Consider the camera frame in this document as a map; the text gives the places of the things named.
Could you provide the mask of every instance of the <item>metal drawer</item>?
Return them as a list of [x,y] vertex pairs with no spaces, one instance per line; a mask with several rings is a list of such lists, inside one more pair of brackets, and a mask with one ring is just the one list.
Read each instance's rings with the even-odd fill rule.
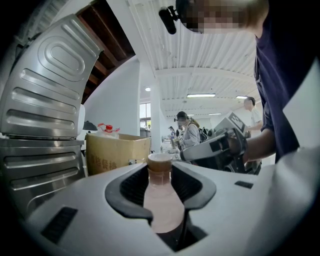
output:
[[82,144],[79,140],[0,139],[1,180],[24,217],[85,177]]

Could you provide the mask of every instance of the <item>white column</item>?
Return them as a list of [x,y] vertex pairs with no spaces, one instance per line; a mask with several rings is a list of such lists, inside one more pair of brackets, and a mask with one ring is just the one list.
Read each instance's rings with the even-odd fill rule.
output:
[[159,86],[157,84],[151,87],[151,150],[160,153],[161,147],[161,98]]

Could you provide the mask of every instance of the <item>cap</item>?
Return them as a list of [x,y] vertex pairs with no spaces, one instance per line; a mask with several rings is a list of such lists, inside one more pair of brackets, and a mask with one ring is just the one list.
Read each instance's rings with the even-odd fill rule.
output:
[[155,173],[170,172],[172,169],[172,157],[169,154],[154,153],[148,156],[148,168]]

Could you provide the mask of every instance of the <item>white bottle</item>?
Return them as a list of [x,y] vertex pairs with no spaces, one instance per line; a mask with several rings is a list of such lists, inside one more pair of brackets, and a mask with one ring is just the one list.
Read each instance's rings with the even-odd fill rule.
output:
[[118,131],[120,129],[113,130],[112,125],[105,125],[104,123],[98,124],[98,127],[101,128],[95,135],[99,137],[109,138],[109,139],[119,139]]
[[151,228],[157,234],[176,229],[184,219],[185,207],[171,185],[172,158],[169,154],[148,156],[149,184],[143,207],[153,214]]

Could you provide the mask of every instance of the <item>backpack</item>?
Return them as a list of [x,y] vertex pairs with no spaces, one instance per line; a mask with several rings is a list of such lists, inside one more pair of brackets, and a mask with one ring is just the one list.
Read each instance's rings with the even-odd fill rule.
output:
[[199,133],[200,133],[200,143],[205,142],[208,139],[208,136],[204,133],[203,130],[199,129]]

